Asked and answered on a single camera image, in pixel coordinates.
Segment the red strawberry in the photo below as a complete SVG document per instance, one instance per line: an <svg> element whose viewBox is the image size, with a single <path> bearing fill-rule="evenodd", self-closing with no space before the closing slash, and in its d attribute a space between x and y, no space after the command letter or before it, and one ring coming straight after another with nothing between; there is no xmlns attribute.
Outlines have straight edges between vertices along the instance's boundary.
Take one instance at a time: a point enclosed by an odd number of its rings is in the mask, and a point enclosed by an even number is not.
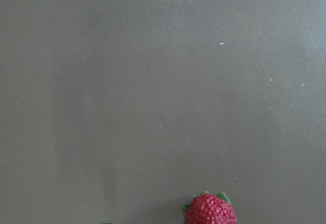
<svg viewBox="0 0 326 224"><path fill-rule="evenodd" d="M224 192L203 192L184 205L185 224L236 224L237 216L231 200Z"/></svg>

